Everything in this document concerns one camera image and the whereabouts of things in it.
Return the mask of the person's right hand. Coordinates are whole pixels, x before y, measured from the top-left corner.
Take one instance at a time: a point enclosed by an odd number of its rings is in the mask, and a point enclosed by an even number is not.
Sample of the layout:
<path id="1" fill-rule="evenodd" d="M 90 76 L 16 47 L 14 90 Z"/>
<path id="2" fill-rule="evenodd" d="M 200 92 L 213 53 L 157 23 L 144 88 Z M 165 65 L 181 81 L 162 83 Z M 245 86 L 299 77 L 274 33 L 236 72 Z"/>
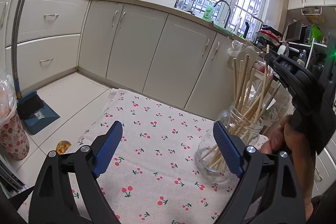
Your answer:
<path id="1" fill-rule="evenodd" d="M 311 152 L 305 135 L 294 130 L 289 124 L 290 120 L 291 116 L 288 115 L 280 122 L 278 128 L 271 132 L 269 140 L 262 145 L 260 152 L 272 154 L 280 150 L 283 144 L 291 150 L 293 166 L 303 195 L 306 219 L 309 219 L 313 214 L 311 195 L 314 185 L 315 154 Z"/>

